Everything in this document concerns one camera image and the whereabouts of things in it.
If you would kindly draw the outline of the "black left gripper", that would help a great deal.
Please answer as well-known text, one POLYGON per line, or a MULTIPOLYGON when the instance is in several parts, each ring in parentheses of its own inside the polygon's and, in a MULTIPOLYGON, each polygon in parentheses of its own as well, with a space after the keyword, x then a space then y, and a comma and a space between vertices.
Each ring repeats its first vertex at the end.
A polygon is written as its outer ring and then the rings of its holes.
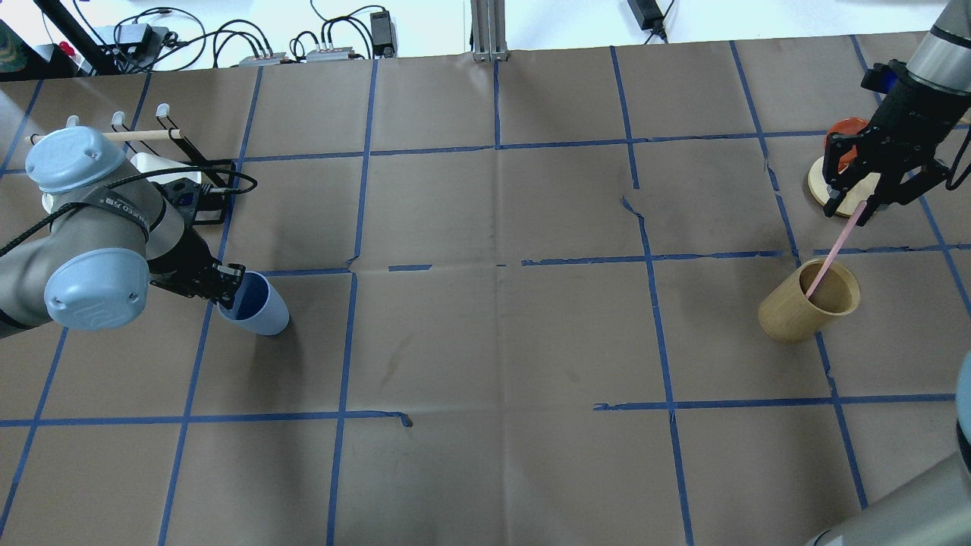
POLYGON ((242 264, 222 264, 209 252, 205 240, 193 229, 185 229, 172 249, 150 259, 150 283, 159 289, 227 302, 235 297, 245 279, 242 264))

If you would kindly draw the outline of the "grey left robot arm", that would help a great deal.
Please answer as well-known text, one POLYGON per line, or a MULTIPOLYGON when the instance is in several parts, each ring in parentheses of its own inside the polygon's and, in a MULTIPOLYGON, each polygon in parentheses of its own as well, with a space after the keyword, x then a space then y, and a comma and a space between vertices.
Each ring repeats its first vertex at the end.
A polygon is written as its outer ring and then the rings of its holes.
POLYGON ((102 132, 67 127, 39 139, 25 171, 52 208, 3 246, 3 337, 49 322, 118 328, 141 315, 150 286, 234 304, 246 267, 215 258, 156 183, 194 166, 142 172, 102 132))

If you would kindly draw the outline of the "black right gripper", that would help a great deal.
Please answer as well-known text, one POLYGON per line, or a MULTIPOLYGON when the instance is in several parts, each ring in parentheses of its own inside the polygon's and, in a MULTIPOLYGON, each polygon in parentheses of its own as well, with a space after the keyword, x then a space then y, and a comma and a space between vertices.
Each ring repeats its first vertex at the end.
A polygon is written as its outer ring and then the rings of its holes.
POLYGON ((945 165, 935 157, 937 146, 967 111, 969 94, 920 82, 904 62, 874 64, 861 86, 885 97, 871 120, 856 132, 830 128, 823 153, 823 182, 828 186, 825 217, 833 217, 847 194, 873 173, 880 177, 865 200, 860 225, 889 204, 909 204, 940 183, 955 190, 969 177, 968 168, 957 175, 958 160, 945 165))

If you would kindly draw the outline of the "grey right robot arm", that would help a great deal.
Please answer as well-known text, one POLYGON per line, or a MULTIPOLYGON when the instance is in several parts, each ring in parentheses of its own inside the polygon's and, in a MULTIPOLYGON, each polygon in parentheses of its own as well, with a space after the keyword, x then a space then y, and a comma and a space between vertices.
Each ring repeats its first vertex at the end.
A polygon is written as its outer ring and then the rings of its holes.
POLYGON ((908 62, 875 63, 861 86, 885 97, 859 132, 832 131, 826 138, 826 217, 871 173, 880 177, 856 220, 859 227, 881 206, 907 205, 940 183, 955 190, 969 177, 968 168, 957 172, 959 158, 945 165, 935 157, 969 110, 969 2, 949 2, 908 62))

